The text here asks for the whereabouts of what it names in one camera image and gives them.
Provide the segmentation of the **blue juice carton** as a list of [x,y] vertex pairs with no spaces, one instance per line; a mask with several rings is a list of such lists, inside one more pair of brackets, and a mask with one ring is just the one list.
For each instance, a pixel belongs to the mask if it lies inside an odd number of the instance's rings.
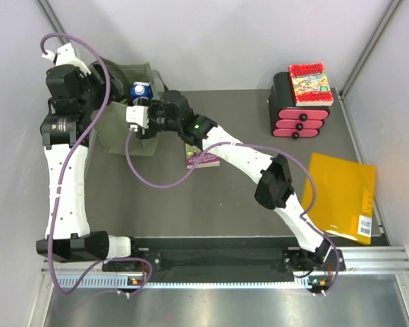
[[153,91],[149,82],[134,82],[130,89],[130,105],[134,106],[139,99],[152,99]]

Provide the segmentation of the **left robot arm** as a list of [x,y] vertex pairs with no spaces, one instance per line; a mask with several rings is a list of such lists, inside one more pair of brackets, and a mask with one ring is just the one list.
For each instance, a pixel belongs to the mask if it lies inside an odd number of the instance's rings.
[[46,72],[48,114],[40,125],[49,176],[49,218],[45,237],[36,242],[39,255],[54,262],[92,262],[117,258],[134,270],[141,254],[127,236],[93,232],[85,210],[85,166],[89,154],[91,115],[106,91],[87,69],[58,65]]

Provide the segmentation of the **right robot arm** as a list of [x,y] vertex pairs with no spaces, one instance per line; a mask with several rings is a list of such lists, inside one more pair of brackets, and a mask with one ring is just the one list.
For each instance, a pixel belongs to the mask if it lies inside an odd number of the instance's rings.
[[197,114],[179,91],[166,91],[159,99],[139,99],[126,110],[130,131],[139,139],[154,138],[161,131],[175,132],[184,143],[231,164],[256,185],[254,199],[261,207],[277,213],[290,228],[303,262],[293,266],[318,270],[339,253],[333,241],[309,218],[292,185],[289,161],[294,158],[278,151],[276,156],[261,152],[261,146],[246,144],[230,135],[209,117]]

